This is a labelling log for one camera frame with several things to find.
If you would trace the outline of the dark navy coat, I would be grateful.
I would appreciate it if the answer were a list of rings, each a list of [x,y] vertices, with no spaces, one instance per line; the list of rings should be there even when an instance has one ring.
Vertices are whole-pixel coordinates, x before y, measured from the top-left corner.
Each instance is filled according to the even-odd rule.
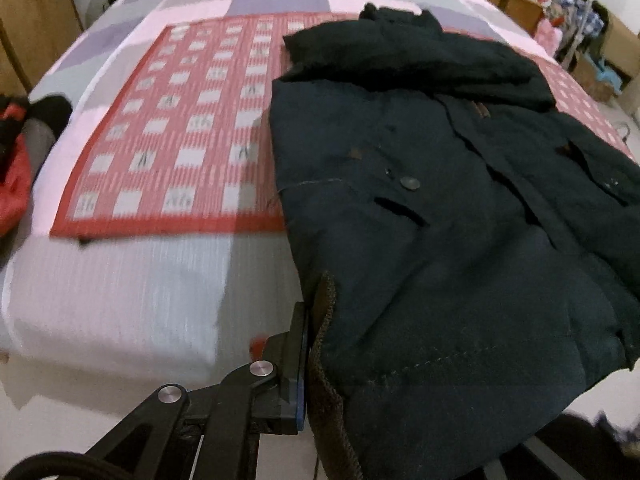
[[[639,168],[538,65],[431,13],[285,37],[276,182],[332,479],[463,479],[639,359]]]

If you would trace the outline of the blue plaid clothes pile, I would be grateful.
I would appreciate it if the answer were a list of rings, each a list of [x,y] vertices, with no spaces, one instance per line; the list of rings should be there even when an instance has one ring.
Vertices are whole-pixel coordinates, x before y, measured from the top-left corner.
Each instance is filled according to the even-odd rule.
[[[582,41],[589,46],[608,26],[606,10],[597,0],[550,0],[544,14],[562,32],[556,54],[566,51],[578,32],[582,32]]]

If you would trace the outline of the pink purple checkered bedsheet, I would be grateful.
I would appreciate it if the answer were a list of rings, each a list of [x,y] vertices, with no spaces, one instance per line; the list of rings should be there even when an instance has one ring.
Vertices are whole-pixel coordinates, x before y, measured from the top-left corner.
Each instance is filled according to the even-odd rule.
[[[209,382],[286,330],[299,284],[274,189],[284,36],[367,3],[544,49],[485,0],[118,0],[36,87],[74,114],[1,263],[10,356]]]

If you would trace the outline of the red white patterned mat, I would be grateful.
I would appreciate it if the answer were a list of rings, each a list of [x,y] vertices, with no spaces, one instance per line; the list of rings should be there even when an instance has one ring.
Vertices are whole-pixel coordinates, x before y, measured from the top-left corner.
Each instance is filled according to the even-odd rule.
[[[529,226],[639,240],[639,173],[562,70],[430,12],[166,28],[91,133],[51,235],[416,244]]]

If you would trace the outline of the red black bag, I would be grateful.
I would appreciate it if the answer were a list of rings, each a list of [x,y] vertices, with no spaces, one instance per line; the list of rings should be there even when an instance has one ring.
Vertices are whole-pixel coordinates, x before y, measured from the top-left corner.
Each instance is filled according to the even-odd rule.
[[[72,103],[62,94],[32,102],[1,95],[1,238],[27,212],[32,184],[70,121]]]

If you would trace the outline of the wooden wardrobe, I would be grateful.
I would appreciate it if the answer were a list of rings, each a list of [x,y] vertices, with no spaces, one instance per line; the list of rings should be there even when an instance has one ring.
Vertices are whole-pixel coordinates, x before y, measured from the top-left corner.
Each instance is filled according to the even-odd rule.
[[[27,92],[83,31],[74,0],[1,0],[1,49]]]

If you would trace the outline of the cardboard box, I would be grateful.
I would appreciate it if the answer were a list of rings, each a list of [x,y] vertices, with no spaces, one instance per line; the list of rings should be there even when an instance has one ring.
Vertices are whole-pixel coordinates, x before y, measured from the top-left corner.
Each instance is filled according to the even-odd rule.
[[[599,40],[598,58],[630,79],[639,75],[639,37],[615,14],[608,12],[608,24]]]

